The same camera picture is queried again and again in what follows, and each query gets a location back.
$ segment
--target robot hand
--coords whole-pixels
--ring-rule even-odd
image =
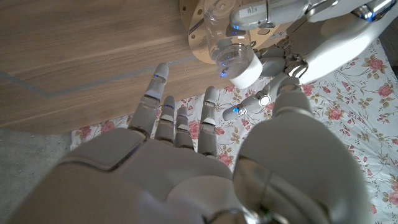
[[[371,223],[356,161],[313,118],[298,78],[277,88],[272,119],[253,127],[229,168],[215,158],[215,89],[203,102],[198,152],[185,109],[166,97],[160,64],[128,129],[81,145],[54,167],[9,223]]]
[[[168,74],[169,68],[166,64],[162,63],[156,68],[148,89],[129,124],[129,129],[143,134],[146,138],[152,133]],[[210,86],[205,93],[198,137],[198,153],[214,158],[217,153],[215,126],[216,101],[216,88]],[[162,113],[155,133],[155,139],[170,146],[193,150],[186,108],[180,108],[177,111],[175,132],[174,138],[174,98],[168,96],[162,105]]]
[[[216,159],[213,86],[203,102],[198,153],[185,108],[174,125],[172,96],[150,138],[168,75],[160,64],[128,128],[104,133],[62,158],[9,223],[204,224],[213,223],[218,211],[241,211],[232,173]]]

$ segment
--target pink rose pattern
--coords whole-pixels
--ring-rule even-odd
[[[90,126],[86,126],[84,128],[80,128],[80,135],[82,138],[87,137],[89,134],[91,134],[91,127]]]
[[[229,86],[219,91],[216,103],[218,159],[231,169],[241,143],[253,126],[271,118],[274,103],[232,121],[224,121],[222,112],[240,103],[246,94],[261,90],[267,82],[269,79],[261,78],[244,90]],[[392,216],[398,209],[397,85],[382,46],[377,43],[326,77],[303,85],[316,119],[347,144],[347,150],[361,168],[371,197],[369,211],[375,223],[398,223]],[[175,107],[176,110],[181,106],[191,108],[188,118],[195,147],[202,104],[203,95],[177,101]],[[88,138],[98,129],[90,127]]]
[[[196,140],[199,137],[199,122],[191,121],[189,122],[189,131],[191,132],[192,139]]]
[[[107,131],[110,131],[114,129],[114,123],[112,121],[105,121],[101,125],[101,133],[105,133]]]

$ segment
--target wooden floor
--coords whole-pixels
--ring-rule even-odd
[[[0,1],[0,126],[61,133],[134,112],[155,66],[164,96],[230,85],[195,59],[178,0]]]

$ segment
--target clear plastic bottle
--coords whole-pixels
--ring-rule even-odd
[[[231,11],[240,4],[241,0],[205,0],[203,3],[210,58],[216,62],[219,76],[229,79],[240,76],[253,58],[257,59],[250,47],[250,33],[229,24]]]

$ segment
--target wooden surface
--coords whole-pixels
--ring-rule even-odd
[[[0,1],[0,126],[61,133],[134,112],[153,70],[164,96],[230,85],[188,46],[178,0]]]

